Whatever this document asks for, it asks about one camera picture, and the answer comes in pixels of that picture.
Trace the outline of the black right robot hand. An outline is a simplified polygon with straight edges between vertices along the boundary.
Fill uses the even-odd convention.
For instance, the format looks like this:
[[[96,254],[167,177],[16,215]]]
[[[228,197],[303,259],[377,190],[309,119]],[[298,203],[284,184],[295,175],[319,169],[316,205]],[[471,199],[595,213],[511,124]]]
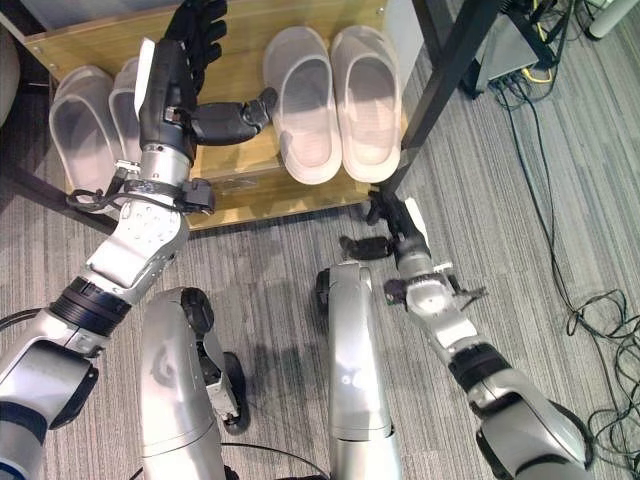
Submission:
[[[370,191],[369,200],[370,210],[366,222],[374,225],[384,220],[390,237],[375,236],[355,240],[343,235],[339,238],[339,245],[348,258],[373,261],[393,255],[399,262],[410,253],[424,253],[431,257],[426,237],[416,226],[404,201],[395,193],[386,191]]]

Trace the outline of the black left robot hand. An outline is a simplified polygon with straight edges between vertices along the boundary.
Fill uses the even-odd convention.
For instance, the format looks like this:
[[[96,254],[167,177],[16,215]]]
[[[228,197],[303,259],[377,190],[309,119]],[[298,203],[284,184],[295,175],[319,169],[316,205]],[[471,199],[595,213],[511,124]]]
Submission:
[[[139,143],[166,145],[191,157],[198,145],[244,143],[270,123],[278,94],[265,88],[247,102],[199,104],[207,67],[222,56],[225,1],[184,1],[155,44],[139,110]]]

